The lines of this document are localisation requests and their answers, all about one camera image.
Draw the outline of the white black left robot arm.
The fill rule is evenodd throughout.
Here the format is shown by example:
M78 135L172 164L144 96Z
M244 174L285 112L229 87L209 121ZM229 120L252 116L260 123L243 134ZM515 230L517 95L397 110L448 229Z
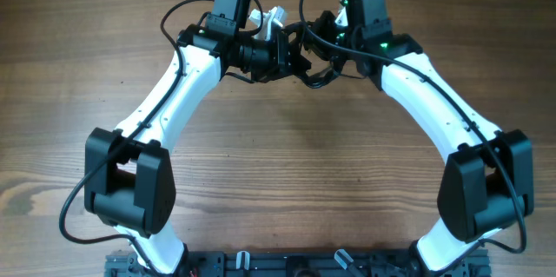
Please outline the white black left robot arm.
M203 97L228 74L251 82L302 75L309 67L280 6L258 0L212 0L213 9L172 41L167 71L142 104L115 129L94 129L79 184L86 210L130 242L131 262L108 275L193 276L189 251L170 223L176 188L170 155Z

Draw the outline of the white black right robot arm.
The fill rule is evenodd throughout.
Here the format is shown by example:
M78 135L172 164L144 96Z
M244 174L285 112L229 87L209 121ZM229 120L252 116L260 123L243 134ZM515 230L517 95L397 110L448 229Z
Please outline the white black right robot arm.
M337 13L302 22L301 47L329 61L336 78L347 61L399 103L438 149L444 173L434 226L405 251L372 254L373 276L488 276L487 246L533 212L533 147L467 104L438 74L423 48L394 34L386 0L340 0Z

